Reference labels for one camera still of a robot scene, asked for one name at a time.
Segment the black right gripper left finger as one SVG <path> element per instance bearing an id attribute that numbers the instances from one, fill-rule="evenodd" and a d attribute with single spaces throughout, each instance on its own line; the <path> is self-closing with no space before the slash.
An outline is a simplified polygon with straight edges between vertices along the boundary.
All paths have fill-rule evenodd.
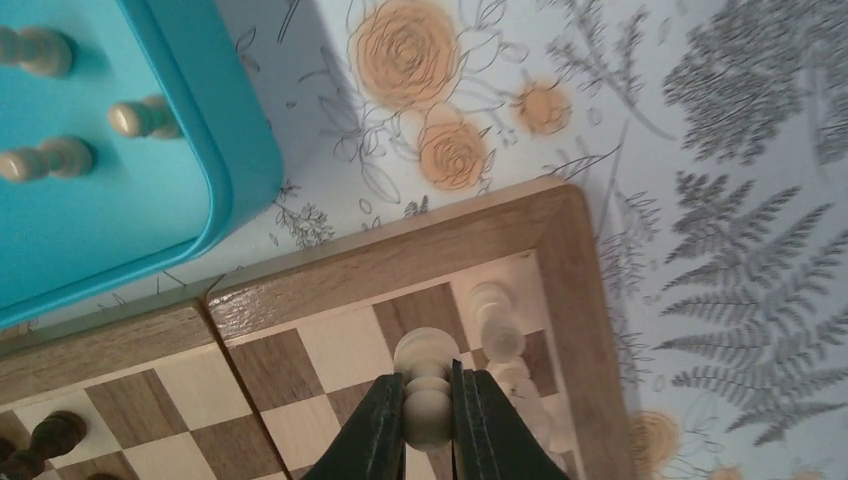
<path id="1" fill-rule="evenodd" d="M 403 376 L 381 375 L 304 480 L 405 477 Z"/>

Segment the light wooden pawn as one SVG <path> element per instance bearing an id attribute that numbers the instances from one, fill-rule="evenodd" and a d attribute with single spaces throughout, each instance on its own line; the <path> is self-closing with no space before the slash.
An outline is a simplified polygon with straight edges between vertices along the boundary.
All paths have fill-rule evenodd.
<path id="1" fill-rule="evenodd" d="M 417 328 L 398 342 L 393 363 L 403 376 L 402 430 L 409 447 L 431 452 L 451 441 L 452 367 L 459 359 L 455 340 L 437 328 Z"/>

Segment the floral table mat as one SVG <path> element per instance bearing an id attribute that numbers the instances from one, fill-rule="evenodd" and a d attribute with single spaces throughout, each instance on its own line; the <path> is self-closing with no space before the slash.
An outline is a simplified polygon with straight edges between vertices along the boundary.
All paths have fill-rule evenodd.
<path id="1" fill-rule="evenodd" d="M 511 186 L 584 193 L 642 479 L 847 475 L 843 1 L 223 1 L 297 168 L 217 292 Z"/>

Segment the dark chess pieces row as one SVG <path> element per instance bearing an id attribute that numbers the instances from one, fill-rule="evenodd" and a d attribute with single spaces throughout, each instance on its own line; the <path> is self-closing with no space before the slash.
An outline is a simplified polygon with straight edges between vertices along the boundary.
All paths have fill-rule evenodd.
<path id="1" fill-rule="evenodd" d="M 93 429 L 94 424 L 82 414 L 70 410 L 49 413 L 34 426 L 23 447 L 2 443 L 6 451 L 1 460 L 1 478 L 38 479 L 51 461 L 74 451 Z"/>

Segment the wooden chess board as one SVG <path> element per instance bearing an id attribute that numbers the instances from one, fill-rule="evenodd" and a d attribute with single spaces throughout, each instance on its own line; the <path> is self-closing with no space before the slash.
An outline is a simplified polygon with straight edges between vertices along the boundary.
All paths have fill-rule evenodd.
<path id="1" fill-rule="evenodd" d="M 1 447 L 22 449 L 49 414 L 85 439 L 47 479 L 299 479 L 420 327 L 485 364 L 476 297 L 504 289 L 504 315 L 543 410 L 529 425 L 576 479 L 633 479 L 629 416 L 586 197 L 519 185 L 366 234 L 358 248 L 237 275 L 217 292 L 125 308 L 117 322 L 24 349 L 1 347 Z"/>

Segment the light wooden chess piece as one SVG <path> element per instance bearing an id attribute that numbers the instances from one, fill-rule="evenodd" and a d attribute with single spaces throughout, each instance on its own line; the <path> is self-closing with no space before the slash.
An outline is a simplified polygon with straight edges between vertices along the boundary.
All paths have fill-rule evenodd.
<path id="1" fill-rule="evenodd" d="M 540 446 L 548 449 L 554 422 L 542 404 L 539 390 L 531 379 L 525 361 L 520 357 L 507 363 L 490 361 L 486 370 L 492 374 Z"/>
<path id="2" fill-rule="evenodd" d="M 506 288 L 481 283 L 469 293 L 469 312 L 480 327 L 481 347 L 495 363 L 509 363 L 524 351 L 524 334 L 515 321 L 515 308 Z"/>

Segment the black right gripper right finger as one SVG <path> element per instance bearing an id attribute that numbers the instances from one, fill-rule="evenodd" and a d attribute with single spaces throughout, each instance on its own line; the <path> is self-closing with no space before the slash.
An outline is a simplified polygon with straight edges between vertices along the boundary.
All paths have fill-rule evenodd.
<path id="1" fill-rule="evenodd" d="M 452 471 L 455 479 L 567 480 L 493 376 L 452 362 Z"/>

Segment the teal plastic tray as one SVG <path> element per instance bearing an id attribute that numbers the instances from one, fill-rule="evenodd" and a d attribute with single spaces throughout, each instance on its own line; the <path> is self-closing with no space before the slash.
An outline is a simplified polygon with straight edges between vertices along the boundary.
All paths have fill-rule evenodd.
<path id="1" fill-rule="evenodd" d="M 1 323 L 198 257 L 284 162 L 212 1 L 1 5 Z"/>

